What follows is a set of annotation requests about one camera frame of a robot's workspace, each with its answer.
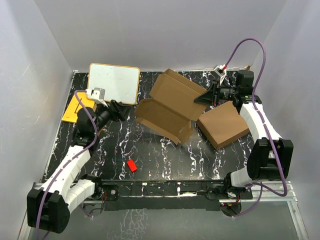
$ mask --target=yellow board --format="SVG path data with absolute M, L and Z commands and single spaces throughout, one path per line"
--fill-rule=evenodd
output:
M 79 99 L 81 100 L 81 102 L 83 103 L 83 105 L 85 105 L 86 107 L 89 107 L 89 108 L 94 107 L 95 102 L 90 100 L 87 97 L 87 94 L 85 92 L 78 92 L 77 95 L 78 95 Z M 69 122 L 69 123 L 76 123 L 77 119 L 78 119 L 77 113 L 80 109 L 82 109 L 82 106 L 80 105 L 80 103 L 76 99 L 76 96 L 73 95 L 67 109 L 65 110 L 65 112 L 63 114 L 62 121 Z

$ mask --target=black marble tabletop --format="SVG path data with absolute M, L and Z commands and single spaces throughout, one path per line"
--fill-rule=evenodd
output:
M 149 98 L 151 88 L 160 72 L 142 72 L 139 80 L 138 102 Z M 191 81 L 208 88 L 214 77 L 210 71 L 180 72 Z M 234 72 L 228 72 L 229 84 Z M 76 73 L 68 97 L 75 90 L 87 87 L 88 74 Z M 135 107 L 124 122 L 110 122 L 100 134 L 96 153 L 79 176 L 92 174 L 105 180 L 221 180 L 227 173 L 246 165 L 254 145 L 250 134 L 228 146 L 215 150 L 206 137 L 194 126 L 194 134 L 185 144 L 175 145 L 169 139 L 139 124 Z M 53 153 L 42 181 L 49 178 L 65 157 L 72 140 L 75 124 L 61 122 Z M 133 159 L 138 170 L 132 173 L 126 162 Z

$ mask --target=cardboard box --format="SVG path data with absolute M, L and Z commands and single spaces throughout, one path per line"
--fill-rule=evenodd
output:
M 140 101 L 135 110 L 136 121 L 176 145 L 185 143 L 193 134 L 191 120 L 198 120 L 206 105 L 194 99 L 206 91 L 179 73 L 168 69 L 159 75 L 151 89 L 152 98 Z
M 216 150 L 249 133 L 248 125 L 231 101 L 202 114 L 196 124 Z

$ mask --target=white wall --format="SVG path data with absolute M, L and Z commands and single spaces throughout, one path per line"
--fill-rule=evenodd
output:
M 267 63 L 257 88 L 266 114 L 294 144 L 289 172 L 306 230 L 319 239 L 320 1 L 288 0 L 266 41 Z M 260 69 L 262 53 L 254 64 Z
M 34 0 L 0 0 L 0 239 L 17 239 L 72 71 Z
M 35 0 L 67 62 L 143 71 L 224 64 L 247 37 L 264 41 L 286 0 Z M 230 66 L 253 63 L 245 43 Z

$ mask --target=red object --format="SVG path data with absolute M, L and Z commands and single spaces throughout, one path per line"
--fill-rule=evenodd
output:
M 135 172 L 135 171 L 137 171 L 138 170 L 138 168 L 137 168 L 137 166 L 136 166 L 136 164 L 135 164 L 135 162 L 132 160 L 132 159 L 130 159 L 129 161 L 127 161 L 126 162 L 127 164 L 128 164 L 128 166 L 129 166 L 129 168 L 130 168 L 130 171 L 131 172 Z

